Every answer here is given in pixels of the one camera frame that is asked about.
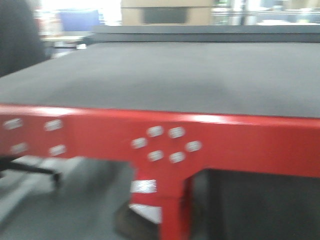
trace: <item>person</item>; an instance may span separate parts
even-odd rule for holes
[[[45,48],[27,2],[0,0],[0,77],[45,60]]]

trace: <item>gray machine bed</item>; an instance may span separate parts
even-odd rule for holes
[[[0,79],[0,104],[320,117],[319,43],[110,42]]]

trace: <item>white reflective strip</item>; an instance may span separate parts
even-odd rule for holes
[[[163,159],[163,158],[164,158],[164,152],[160,150],[153,151],[148,154],[148,159],[152,162],[159,161],[160,159]]]
[[[162,223],[162,208],[160,206],[149,206],[133,203],[129,204],[129,208],[154,224]]]
[[[188,152],[199,151],[202,147],[202,143],[200,141],[191,141],[185,145],[185,150]]]
[[[150,137],[150,138],[155,138],[158,136],[161,136],[162,134],[164,134],[164,128],[162,126],[154,126],[154,127],[150,127],[147,131],[146,134]]]
[[[133,140],[131,142],[131,146],[134,148],[134,149],[141,149],[145,146],[147,146],[148,144],[148,141],[147,139],[145,139],[144,137],[141,137],[141,138],[137,138],[135,140]]]
[[[55,131],[58,129],[62,129],[63,128],[63,122],[59,119],[53,120],[53,121],[48,121],[45,123],[44,125],[44,129],[48,132],[50,131]]]
[[[186,155],[182,151],[178,151],[178,152],[172,153],[169,158],[173,164],[176,164],[185,160]]]
[[[49,149],[49,154],[50,156],[55,157],[55,156],[64,154],[66,151],[67,151],[67,148],[65,145],[58,145],[58,146],[51,147]]]
[[[15,118],[3,123],[3,127],[6,130],[17,129],[22,127],[23,125],[24,125],[24,122],[20,118]]]
[[[21,154],[28,150],[28,144],[25,142],[19,143],[11,147],[11,153],[13,154]]]
[[[136,180],[131,183],[131,193],[152,194],[157,192],[156,180]]]
[[[186,130],[182,126],[171,128],[168,132],[169,137],[172,139],[181,138],[186,134]]]

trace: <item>blue object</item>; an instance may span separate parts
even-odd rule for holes
[[[91,31],[100,25],[97,9],[62,9],[59,14],[65,32]]]

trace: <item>red metal frame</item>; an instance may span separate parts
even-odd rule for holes
[[[151,201],[162,207],[162,240],[188,239],[191,177],[203,169],[320,177],[317,118],[0,105],[0,124],[12,119],[23,125],[0,126],[0,155],[12,156],[12,146],[26,143],[26,151],[15,156],[52,157],[49,149],[64,145],[65,152],[56,157],[130,161],[156,180]],[[53,120],[61,120],[63,127],[45,131]],[[149,137],[147,130],[154,126],[164,133]],[[172,139],[168,131],[176,127],[183,127],[185,135]],[[139,138],[147,145],[134,149],[132,141]],[[187,152],[192,141],[200,141],[202,148]],[[150,152],[159,150],[163,159],[148,160]],[[172,163],[169,156],[176,152],[184,152],[185,159]]]

